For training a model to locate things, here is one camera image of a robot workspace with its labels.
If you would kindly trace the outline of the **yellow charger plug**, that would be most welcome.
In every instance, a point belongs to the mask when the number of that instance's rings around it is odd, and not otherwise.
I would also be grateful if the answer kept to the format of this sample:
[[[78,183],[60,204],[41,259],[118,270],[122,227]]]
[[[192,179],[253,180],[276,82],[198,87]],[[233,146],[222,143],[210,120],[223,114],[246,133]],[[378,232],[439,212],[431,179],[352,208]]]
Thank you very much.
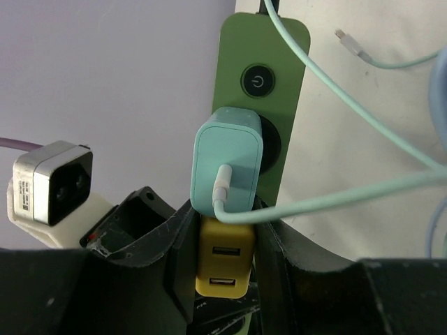
[[[230,225],[202,216],[196,291],[204,297],[239,299],[246,295],[256,235],[252,225]]]

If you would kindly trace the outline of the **green power strip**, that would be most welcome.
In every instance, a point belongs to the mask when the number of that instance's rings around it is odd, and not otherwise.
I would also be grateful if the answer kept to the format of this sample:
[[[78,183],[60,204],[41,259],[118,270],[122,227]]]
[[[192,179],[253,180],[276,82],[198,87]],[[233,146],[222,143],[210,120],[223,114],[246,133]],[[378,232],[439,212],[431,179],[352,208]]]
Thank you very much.
[[[277,203],[305,65],[266,14],[235,13],[222,24],[212,108],[240,107],[260,115],[263,160],[257,194]]]

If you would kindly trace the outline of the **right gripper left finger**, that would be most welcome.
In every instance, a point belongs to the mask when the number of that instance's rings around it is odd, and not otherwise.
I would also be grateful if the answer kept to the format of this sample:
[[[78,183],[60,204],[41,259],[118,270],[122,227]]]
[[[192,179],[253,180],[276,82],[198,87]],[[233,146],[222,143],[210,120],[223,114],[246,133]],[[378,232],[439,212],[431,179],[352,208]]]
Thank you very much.
[[[85,249],[1,252],[2,334],[185,334],[200,216],[189,202],[103,258]]]

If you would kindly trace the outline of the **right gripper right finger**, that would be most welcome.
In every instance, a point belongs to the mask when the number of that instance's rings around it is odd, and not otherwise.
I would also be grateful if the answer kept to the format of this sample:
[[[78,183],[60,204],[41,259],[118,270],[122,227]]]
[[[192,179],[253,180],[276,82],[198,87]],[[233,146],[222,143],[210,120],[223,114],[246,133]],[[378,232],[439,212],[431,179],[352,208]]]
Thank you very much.
[[[445,334],[446,261],[347,260],[283,221],[256,226],[264,334]]]

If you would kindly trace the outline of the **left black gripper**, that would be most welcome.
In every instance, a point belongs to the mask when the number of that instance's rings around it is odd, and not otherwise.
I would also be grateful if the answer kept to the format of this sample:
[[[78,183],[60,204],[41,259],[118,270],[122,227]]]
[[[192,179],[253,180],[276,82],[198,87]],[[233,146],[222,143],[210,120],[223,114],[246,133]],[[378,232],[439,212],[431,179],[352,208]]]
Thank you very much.
[[[107,258],[169,219],[175,210],[149,186],[128,195],[80,238],[83,248]]]

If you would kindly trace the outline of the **teal charger plug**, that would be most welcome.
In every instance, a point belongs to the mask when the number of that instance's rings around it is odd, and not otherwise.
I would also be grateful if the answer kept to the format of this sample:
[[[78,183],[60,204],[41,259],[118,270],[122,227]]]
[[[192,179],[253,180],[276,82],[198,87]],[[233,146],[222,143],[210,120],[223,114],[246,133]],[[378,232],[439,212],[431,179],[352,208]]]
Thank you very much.
[[[223,187],[224,209],[251,210],[263,157],[261,118],[253,110],[220,107],[200,127],[193,146],[190,201],[214,215],[214,189]]]

